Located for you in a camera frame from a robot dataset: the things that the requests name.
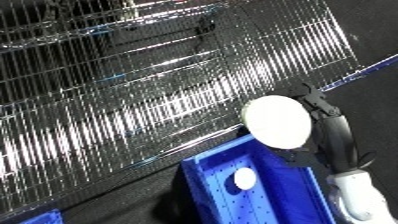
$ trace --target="wire shelf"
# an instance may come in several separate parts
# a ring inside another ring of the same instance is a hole
[[[0,3],[0,214],[238,127],[358,66],[323,1]]]

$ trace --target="dark floor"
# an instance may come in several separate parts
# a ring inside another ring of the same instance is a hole
[[[398,1],[329,0],[332,12],[363,65],[398,49]],[[375,186],[398,217],[398,65],[328,93],[351,122],[361,152],[377,150],[371,166]],[[313,163],[322,186],[327,174]],[[178,166],[153,173],[108,194],[64,211],[66,223],[195,223],[195,208]]]

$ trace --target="blue plastic bin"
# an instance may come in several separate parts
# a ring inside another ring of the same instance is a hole
[[[61,212],[58,209],[54,209],[20,224],[63,224],[63,221]]]
[[[310,168],[294,168],[251,135],[182,162],[204,224],[335,223]],[[257,174],[247,191],[233,183],[234,172]]]

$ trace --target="white disc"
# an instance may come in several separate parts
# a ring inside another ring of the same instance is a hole
[[[279,149],[303,146],[312,129],[304,107],[284,96],[265,96],[249,102],[242,110],[242,118],[258,141]]]
[[[250,168],[243,167],[238,169],[234,174],[235,185],[241,190],[249,190],[256,184],[257,177]]]

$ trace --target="ping pong ball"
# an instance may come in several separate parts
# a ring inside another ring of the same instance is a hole
[[[278,149],[303,146],[312,129],[307,110],[285,96],[270,95],[249,102],[242,110],[242,119],[254,138]]]
[[[250,168],[243,167],[238,169],[234,174],[234,183],[241,190],[249,190],[256,184],[257,177]]]

